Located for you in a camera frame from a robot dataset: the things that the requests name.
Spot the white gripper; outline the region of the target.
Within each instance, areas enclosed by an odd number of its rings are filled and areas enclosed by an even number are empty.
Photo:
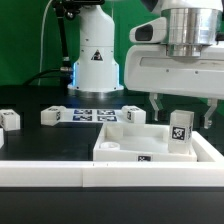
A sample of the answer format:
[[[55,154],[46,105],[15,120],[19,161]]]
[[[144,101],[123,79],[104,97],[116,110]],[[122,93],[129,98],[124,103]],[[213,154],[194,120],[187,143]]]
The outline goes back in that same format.
[[[224,100],[224,45],[204,47],[196,58],[168,57],[164,45],[135,45],[126,56],[124,82],[129,90],[151,92],[155,121],[163,109],[158,93],[215,98],[207,100],[204,115],[209,129],[217,99]]]

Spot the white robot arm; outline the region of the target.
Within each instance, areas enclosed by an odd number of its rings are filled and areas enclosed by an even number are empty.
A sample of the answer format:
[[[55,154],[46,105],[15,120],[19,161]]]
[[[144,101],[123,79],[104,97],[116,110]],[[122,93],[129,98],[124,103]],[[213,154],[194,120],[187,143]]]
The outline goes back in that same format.
[[[224,100],[224,35],[219,31],[224,0],[140,0],[158,17],[131,29],[124,82],[130,90],[157,95],[202,97],[209,109]],[[114,60],[114,22],[102,8],[84,2],[80,13],[80,54],[70,89],[83,95],[119,88]]]

